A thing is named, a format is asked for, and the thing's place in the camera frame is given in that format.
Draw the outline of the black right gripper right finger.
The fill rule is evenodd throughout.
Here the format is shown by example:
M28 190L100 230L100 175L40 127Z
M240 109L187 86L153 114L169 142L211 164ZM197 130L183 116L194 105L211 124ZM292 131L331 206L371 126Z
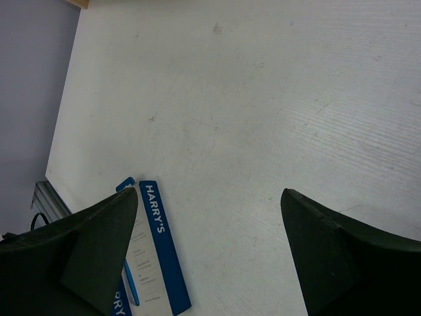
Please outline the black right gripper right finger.
M280 207L309 315L419 315L420 242L286 188Z

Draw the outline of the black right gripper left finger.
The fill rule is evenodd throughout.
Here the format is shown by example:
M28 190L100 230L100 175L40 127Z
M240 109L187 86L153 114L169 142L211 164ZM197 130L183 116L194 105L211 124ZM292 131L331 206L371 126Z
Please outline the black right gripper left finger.
M110 315L138 207L134 188L1 241L2 315Z

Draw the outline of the wooden three-tier shelf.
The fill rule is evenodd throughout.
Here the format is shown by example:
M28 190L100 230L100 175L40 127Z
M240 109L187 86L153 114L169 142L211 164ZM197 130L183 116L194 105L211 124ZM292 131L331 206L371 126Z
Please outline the wooden three-tier shelf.
M81 9L87 9L89 6L89 0L66 0L66 1Z

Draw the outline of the grey blue razor pack middle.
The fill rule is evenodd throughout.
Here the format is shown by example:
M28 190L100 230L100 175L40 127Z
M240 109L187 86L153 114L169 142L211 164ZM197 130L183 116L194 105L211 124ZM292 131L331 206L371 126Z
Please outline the grey blue razor pack middle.
M122 278L114 295L110 316L132 316L132 310Z

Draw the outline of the grey blue razor pack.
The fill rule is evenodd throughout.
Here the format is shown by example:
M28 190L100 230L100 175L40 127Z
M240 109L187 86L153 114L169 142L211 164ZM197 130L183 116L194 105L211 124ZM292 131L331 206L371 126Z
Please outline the grey blue razor pack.
M132 316L132 310L122 278L114 295L110 316Z
M158 184L129 177L116 191L131 186L138 208L122 280L132 315L180 315L191 308L191 300Z

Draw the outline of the grey blue razor pack upper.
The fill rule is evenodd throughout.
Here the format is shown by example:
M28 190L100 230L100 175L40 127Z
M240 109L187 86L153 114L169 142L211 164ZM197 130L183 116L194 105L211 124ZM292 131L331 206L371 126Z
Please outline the grey blue razor pack upper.
M180 315L191 308L191 300L158 184L129 177L116 191L131 186L138 208L122 280L132 315Z

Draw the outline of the aluminium rail frame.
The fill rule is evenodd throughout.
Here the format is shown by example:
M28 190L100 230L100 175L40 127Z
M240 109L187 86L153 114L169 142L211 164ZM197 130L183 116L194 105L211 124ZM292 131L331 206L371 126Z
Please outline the aluminium rail frame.
M44 214L50 223L72 214L48 180L36 182L31 209L34 213Z

